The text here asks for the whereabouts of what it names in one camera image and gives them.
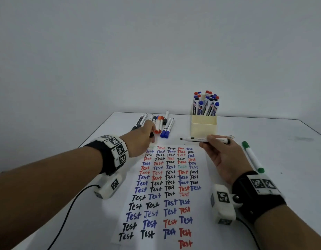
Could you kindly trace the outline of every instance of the person's right arm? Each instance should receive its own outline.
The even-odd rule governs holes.
[[[226,136],[209,135],[208,143],[200,143],[220,176],[230,185],[243,173],[252,169],[242,148],[232,139],[226,145],[216,138]],[[321,236],[301,220],[288,206],[277,206],[262,214],[254,223],[263,246],[267,250],[321,249]]]

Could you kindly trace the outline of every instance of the black wrist strap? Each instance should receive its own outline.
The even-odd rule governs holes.
[[[286,204],[281,195],[258,195],[247,175],[258,173],[249,171],[238,177],[232,186],[232,193],[240,198],[243,205],[239,210],[250,223],[254,223],[265,212]]]
[[[89,146],[100,151],[102,156],[102,169],[100,174],[106,173],[107,175],[111,176],[117,170],[114,164],[114,156],[112,151],[107,145],[105,145],[104,142],[95,140],[86,144],[85,146]]]

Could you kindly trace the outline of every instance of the wire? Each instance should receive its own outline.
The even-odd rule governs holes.
[[[247,227],[247,229],[249,230],[249,232],[251,233],[251,235],[252,235],[252,237],[253,237],[253,239],[254,239],[254,241],[255,241],[256,246],[258,247],[259,250],[261,250],[260,247],[259,247],[258,242],[256,241],[256,238],[255,238],[252,230],[250,229],[250,227],[248,227],[248,225],[247,225],[244,221],[242,221],[240,218],[237,217],[236,219],[237,219],[238,221],[242,222],[242,223]]]
[[[74,205],[76,199],[79,197],[79,195],[80,195],[84,190],[86,190],[86,189],[88,189],[88,188],[91,188],[91,187],[98,187],[98,188],[100,188],[99,185],[93,184],[93,185],[87,186],[86,188],[82,189],[82,190],[78,193],[78,195],[75,197],[75,199],[74,199],[74,200],[72,201],[72,203],[71,203],[71,206],[70,206],[70,208],[69,208],[69,210],[68,210],[68,212],[67,212],[67,215],[65,216],[65,219],[64,219],[63,224],[62,224],[62,226],[61,226],[61,229],[59,230],[57,236],[55,237],[55,239],[53,240],[53,242],[50,244],[49,248],[47,248],[47,250],[50,250],[50,248],[52,247],[52,245],[55,243],[55,241],[57,240],[58,236],[60,235],[60,233],[61,233],[61,231],[62,231],[62,229],[63,229],[63,227],[64,227],[64,224],[65,224],[65,222],[67,221],[69,212],[70,212],[72,206]]]

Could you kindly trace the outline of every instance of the person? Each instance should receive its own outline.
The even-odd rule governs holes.
[[[143,154],[154,142],[147,120],[141,128],[128,132],[124,141],[129,157]],[[243,174],[252,172],[242,148],[232,139],[229,145],[209,135],[200,143],[219,175],[234,185]],[[57,214],[110,161],[103,161],[101,149],[84,146],[0,174],[0,249],[11,249]],[[254,221],[265,249],[321,249],[321,236],[304,223],[287,205],[261,214]]]

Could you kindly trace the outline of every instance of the plastic container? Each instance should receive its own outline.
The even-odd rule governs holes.
[[[190,136],[195,138],[205,138],[209,134],[217,134],[217,115],[214,117],[192,115],[190,123]]]

